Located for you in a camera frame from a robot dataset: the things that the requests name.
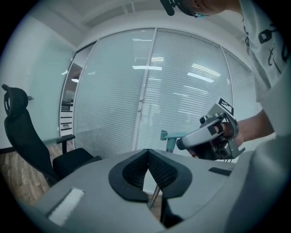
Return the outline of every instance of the office chair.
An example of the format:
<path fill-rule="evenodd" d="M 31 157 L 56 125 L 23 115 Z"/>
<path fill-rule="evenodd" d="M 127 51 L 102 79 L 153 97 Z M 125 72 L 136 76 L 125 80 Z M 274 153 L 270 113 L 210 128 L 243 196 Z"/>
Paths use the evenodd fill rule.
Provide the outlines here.
<path fill-rule="evenodd" d="M 2 85 L 6 91 L 4 107 L 7 118 L 4 121 L 5 132 L 19 155 L 32 167 L 41 172 L 49 186 L 57 183 L 83 164 L 101 160 L 100 156 L 93 157 L 83 148 L 67 152 L 67 141 L 74 139 L 74 135 L 67 135 L 56 140 L 62 143 L 63 154 L 50 162 L 50 153 L 45 144 L 38 137 L 29 112 L 28 97 L 24 90 Z"/>

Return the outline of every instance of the wooden floor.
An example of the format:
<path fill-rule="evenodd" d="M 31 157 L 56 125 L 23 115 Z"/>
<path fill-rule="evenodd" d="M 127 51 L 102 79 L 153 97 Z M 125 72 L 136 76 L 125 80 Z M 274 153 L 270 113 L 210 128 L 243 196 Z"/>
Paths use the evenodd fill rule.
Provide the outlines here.
<path fill-rule="evenodd" d="M 61 144 L 52 144 L 47 147 L 50 151 L 51 162 L 62 154 Z M 68 142 L 67 148 L 68 151 L 73 150 L 73 144 Z M 14 197 L 28 204 L 34 205 L 50 188 L 44 176 L 16 152 L 0 155 L 0 170 Z M 157 219 L 160 219 L 161 197 L 157 198 L 151 211 Z"/>

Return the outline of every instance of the chair headrest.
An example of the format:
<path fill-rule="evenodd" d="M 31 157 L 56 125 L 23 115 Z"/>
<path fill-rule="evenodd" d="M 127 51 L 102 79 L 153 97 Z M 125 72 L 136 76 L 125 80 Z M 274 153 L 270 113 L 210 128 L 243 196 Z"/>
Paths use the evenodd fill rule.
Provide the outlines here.
<path fill-rule="evenodd" d="M 28 105 L 28 97 L 24 90 L 16 87 L 9 87 L 5 84 L 2 88 L 6 91 L 4 95 L 5 112 L 10 117 L 21 114 Z"/>

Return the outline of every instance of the teal hammer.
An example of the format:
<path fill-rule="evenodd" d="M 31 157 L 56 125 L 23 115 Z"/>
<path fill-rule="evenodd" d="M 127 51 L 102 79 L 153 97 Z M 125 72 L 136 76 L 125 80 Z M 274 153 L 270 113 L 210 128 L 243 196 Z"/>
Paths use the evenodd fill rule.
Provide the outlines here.
<path fill-rule="evenodd" d="M 167 146 L 166 146 L 166 151 L 173 153 L 176 145 L 176 141 L 178 138 L 181 138 L 185 135 L 189 134 L 189 132 L 175 132 L 175 133 L 168 133 L 165 130 L 162 130 L 161 132 L 161 141 L 166 141 L 167 140 Z M 160 192 L 160 188 L 157 185 L 155 188 L 154 195 L 152 196 L 150 202 L 149 202 L 149 208 L 151 209 L 152 206 L 154 205 L 156 198 L 158 197 L 158 194 Z"/>

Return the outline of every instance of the chair backrest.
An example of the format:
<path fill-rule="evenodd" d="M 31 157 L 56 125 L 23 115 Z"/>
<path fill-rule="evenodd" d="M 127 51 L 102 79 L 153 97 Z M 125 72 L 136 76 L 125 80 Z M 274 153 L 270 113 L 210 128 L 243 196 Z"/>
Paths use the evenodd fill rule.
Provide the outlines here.
<path fill-rule="evenodd" d="M 2 85 L 6 91 L 4 107 L 7 118 L 4 121 L 5 132 L 20 156 L 31 166 L 44 174 L 53 182 L 59 180 L 50 162 L 50 153 L 38 137 L 29 112 L 28 97 L 24 90 Z"/>

